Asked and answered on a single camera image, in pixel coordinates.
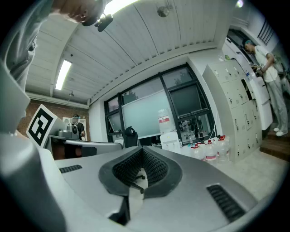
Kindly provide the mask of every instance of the white sneaker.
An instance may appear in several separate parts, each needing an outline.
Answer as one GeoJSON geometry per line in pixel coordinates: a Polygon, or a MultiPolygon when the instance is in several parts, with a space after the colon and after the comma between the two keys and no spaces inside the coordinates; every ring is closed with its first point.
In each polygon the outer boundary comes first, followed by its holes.
{"type": "Polygon", "coordinates": [[[278,131],[277,133],[276,133],[276,136],[278,136],[278,137],[281,137],[281,136],[283,136],[283,135],[286,135],[288,132],[287,131],[278,131]]]}

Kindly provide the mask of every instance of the ceiling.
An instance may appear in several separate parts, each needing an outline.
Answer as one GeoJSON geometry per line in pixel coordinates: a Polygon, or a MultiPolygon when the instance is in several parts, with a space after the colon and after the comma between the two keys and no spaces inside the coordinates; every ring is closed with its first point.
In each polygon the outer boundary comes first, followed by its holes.
{"type": "Polygon", "coordinates": [[[220,1],[140,0],[114,14],[103,32],[49,17],[37,38],[26,91],[87,103],[105,87],[164,53],[214,40],[220,1]],[[160,6],[170,13],[161,18],[160,6]],[[60,64],[72,62],[63,89],[55,90],[60,64]],[[73,91],[74,97],[68,94],[73,91]]]}

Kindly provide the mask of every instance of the wooden step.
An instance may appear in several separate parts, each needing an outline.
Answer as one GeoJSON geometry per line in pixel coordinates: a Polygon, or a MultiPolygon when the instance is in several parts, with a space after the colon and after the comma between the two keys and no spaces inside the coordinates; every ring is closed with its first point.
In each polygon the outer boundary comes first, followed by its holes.
{"type": "Polygon", "coordinates": [[[269,133],[267,135],[267,139],[277,140],[277,141],[284,141],[284,142],[289,142],[290,143],[290,131],[288,132],[288,134],[283,135],[281,137],[276,136],[276,132],[269,131],[269,133]]]}
{"type": "Polygon", "coordinates": [[[280,140],[263,140],[260,151],[290,162],[290,142],[280,140]]]}

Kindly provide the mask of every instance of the man in white shirt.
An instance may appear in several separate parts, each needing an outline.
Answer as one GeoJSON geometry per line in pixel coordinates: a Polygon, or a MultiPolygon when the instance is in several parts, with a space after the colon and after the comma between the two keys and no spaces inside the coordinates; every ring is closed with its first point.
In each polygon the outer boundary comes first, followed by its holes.
{"type": "Polygon", "coordinates": [[[276,136],[288,133],[288,115],[282,94],[282,86],[277,70],[274,68],[274,56],[262,46],[254,46],[252,41],[244,40],[245,49],[253,53],[260,65],[260,74],[266,82],[278,126],[274,129],[276,136]]]}
{"type": "Polygon", "coordinates": [[[49,15],[58,14],[84,26],[94,24],[104,12],[106,0],[36,0],[10,30],[0,46],[0,65],[25,91],[28,69],[35,56],[36,37],[49,15]]]}

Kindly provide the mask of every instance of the gray pants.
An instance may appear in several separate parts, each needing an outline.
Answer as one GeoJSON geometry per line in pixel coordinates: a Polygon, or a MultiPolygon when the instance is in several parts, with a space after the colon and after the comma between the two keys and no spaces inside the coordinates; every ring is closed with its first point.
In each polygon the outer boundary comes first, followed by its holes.
{"type": "Polygon", "coordinates": [[[267,82],[267,89],[271,99],[271,105],[278,119],[278,128],[283,131],[288,131],[288,115],[287,109],[282,95],[282,86],[280,77],[272,82],[267,82]]]}

